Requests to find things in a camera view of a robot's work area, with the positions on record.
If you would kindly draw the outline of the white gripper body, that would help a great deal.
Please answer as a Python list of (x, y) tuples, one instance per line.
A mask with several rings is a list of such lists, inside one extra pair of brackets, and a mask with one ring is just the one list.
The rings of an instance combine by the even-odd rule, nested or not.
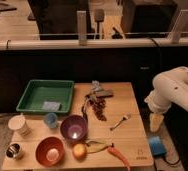
[(171, 102), (162, 96), (148, 95), (145, 102), (153, 113), (166, 113), (171, 107)]

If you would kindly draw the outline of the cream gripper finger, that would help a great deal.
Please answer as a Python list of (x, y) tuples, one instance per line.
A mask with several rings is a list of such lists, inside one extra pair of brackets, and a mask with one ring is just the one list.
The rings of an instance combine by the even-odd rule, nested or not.
[(164, 116), (162, 114), (150, 114), (150, 131), (156, 132), (162, 124)]

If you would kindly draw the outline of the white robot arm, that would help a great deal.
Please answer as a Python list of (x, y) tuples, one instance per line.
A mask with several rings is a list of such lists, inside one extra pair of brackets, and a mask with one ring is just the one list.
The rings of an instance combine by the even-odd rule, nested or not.
[(177, 67), (157, 74), (153, 90), (144, 99), (150, 113), (150, 131), (159, 130), (166, 113), (173, 103), (188, 112), (188, 67)]

